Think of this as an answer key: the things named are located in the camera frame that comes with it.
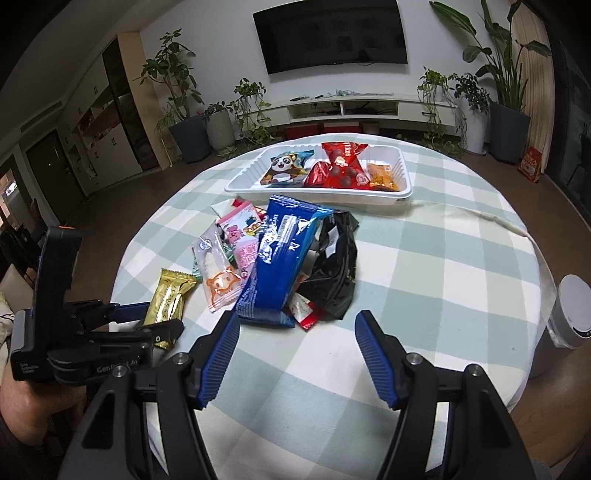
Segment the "person left hand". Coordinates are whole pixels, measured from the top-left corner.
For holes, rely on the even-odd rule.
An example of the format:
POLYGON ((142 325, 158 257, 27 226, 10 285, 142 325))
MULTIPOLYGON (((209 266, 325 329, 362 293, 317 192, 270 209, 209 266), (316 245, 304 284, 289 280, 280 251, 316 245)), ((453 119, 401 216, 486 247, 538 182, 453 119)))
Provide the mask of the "person left hand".
POLYGON ((86 400, 85 387, 41 386, 13 378, 7 363, 1 383, 1 415, 14 437, 26 445, 40 445, 56 413, 76 408, 86 400))

